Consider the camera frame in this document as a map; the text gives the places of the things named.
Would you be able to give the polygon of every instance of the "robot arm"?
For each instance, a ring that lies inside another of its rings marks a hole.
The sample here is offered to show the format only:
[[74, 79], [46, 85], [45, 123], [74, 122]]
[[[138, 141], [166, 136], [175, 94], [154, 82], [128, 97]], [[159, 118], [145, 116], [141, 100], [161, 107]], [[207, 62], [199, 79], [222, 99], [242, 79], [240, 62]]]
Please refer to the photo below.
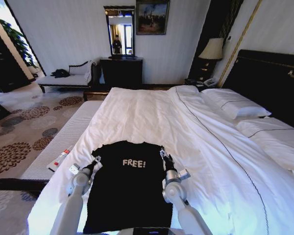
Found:
[[[101, 167], [100, 156], [97, 156], [95, 158], [94, 173]], [[79, 170], [71, 178], [69, 187], [67, 188], [69, 196], [62, 203], [58, 211], [50, 235], [76, 235], [83, 208], [82, 195], [90, 188], [92, 173], [93, 171], [86, 167]]]
[[162, 148], [160, 155], [166, 165], [166, 181], [163, 197], [167, 203], [172, 203], [178, 211], [178, 221], [187, 235], [212, 235], [199, 212], [191, 207], [187, 201], [187, 193], [181, 185], [181, 181], [188, 179], [191, 175], [185, 169], [177, 173], [174, 162], [170, 155]]

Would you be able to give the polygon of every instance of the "mirror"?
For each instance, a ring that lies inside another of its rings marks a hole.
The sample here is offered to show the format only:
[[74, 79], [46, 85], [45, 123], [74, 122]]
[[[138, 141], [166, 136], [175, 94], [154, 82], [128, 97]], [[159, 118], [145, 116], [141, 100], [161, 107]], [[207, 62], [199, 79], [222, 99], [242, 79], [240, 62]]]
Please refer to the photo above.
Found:
[[132, 57], [134, 51], [134, 6], [104, 6], [111, 55]]

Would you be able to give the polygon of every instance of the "carpet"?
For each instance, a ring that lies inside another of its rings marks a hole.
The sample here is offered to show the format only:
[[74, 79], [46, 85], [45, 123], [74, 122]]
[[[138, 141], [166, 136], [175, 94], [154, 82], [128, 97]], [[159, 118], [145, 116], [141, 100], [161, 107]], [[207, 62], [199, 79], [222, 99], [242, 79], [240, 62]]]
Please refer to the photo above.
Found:
[[[35, 82], [0, 93], [0, 104], [12, 113], [0, 120], [0, 178], [19, 178], [81, 106], [82, 97], [78, 89], [47, 87], [44, 94]], [[28, 234], [26, 219], [34, 203], [26, 192], [0, 191], [0, 235]]]

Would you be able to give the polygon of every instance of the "framed painting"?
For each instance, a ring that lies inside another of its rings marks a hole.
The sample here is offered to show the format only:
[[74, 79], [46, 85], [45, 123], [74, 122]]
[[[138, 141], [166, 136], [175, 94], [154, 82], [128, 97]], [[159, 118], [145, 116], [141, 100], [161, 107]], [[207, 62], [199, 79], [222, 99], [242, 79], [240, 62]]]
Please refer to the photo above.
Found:
[[136, 1], [136, 34], [164, 35], [167, 31], [169, 0]]

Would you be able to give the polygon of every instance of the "potted plant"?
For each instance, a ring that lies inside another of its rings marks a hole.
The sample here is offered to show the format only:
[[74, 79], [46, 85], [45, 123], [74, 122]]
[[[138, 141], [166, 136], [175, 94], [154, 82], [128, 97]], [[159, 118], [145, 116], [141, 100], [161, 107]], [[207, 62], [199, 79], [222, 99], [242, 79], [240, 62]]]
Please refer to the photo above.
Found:
[[33, 57], [31, 56], [31, 54], [28, 53], [28, 50], [26, 47], [27, 44], [22, 40], [22, 37], [24, 37], [24, 35], [21, 34], [19, 31], [13, 29], [11, 27], [11, 24], [4, 20], [0, 20], [0, 24], [4, 28], [9, 38], [11, 39], [13, 45], [15, 46], [16, 50], [19, 52], [20, 56], [23, 58], [30, 72], [37, 73], [38, 67], [35, 66], [33, 62]]

